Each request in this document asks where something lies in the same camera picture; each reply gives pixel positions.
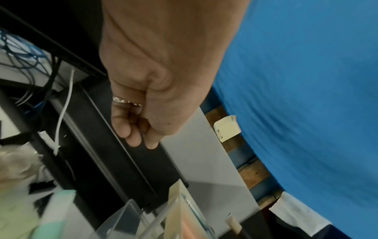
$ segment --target yellow sticky note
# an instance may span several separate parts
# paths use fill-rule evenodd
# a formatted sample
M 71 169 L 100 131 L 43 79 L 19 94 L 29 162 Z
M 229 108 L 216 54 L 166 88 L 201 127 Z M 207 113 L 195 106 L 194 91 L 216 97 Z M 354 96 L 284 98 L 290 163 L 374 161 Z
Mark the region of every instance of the yellow sticky note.
M 236 115 L 229 115 L 215 122 L 214 131 L 222 143 L 240 134 L 241 130 L 236 122 Z

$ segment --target person's arm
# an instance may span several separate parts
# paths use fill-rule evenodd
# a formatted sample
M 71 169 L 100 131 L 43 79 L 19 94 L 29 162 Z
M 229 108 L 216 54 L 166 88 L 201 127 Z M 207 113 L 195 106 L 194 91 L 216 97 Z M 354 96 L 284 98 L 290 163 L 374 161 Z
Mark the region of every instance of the person's arm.
M 112 124 L 130 146 L 155 148 L 210 90 L 249 0 L 102 0 L 100 57 L 114 96 Z

